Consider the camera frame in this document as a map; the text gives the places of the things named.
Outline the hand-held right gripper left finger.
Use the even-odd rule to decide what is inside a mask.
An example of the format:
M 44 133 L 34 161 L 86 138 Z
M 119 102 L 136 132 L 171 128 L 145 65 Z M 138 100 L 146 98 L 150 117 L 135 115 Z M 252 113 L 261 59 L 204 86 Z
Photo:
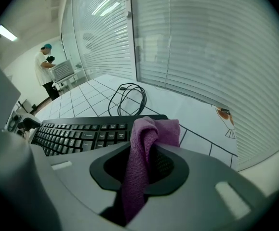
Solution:
M 116 149 L 122 142 L 103 149 L 46 156 L 43 149 L 31 145 L 35 167 L 44 190 L 55 208 L 59 231 L 123 231 L 125 228 L 100 213 L 114 204 L 115 192 L 102 189 L 90 174 L 91 163 Z

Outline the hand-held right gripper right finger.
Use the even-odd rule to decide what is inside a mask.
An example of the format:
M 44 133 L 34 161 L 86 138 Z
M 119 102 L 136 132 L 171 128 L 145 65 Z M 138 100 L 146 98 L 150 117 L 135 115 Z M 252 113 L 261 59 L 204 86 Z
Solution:
M 132 231 L 249 231 L 276 200 L 220 160 L 157 143 L 154 148 L 186 162 L 185 182 L 167 196 L 150 196 L 129 223 Z

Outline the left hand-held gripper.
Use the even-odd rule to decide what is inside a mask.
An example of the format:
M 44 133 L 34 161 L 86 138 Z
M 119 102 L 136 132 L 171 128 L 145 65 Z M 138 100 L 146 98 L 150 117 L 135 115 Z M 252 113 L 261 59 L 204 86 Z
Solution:
M 24 139 L 31 143 L 37 128 L 41 126 L 41 122 L 34 116 L 22 116 L 25 114 L 25 109 L 21 102 L 17 102 L 12 109 L 8 121 L 5 125 L 5 129 L 9 132 L 14 132 L 20 122 L 20 128 L 26 130 L 24 132 Z

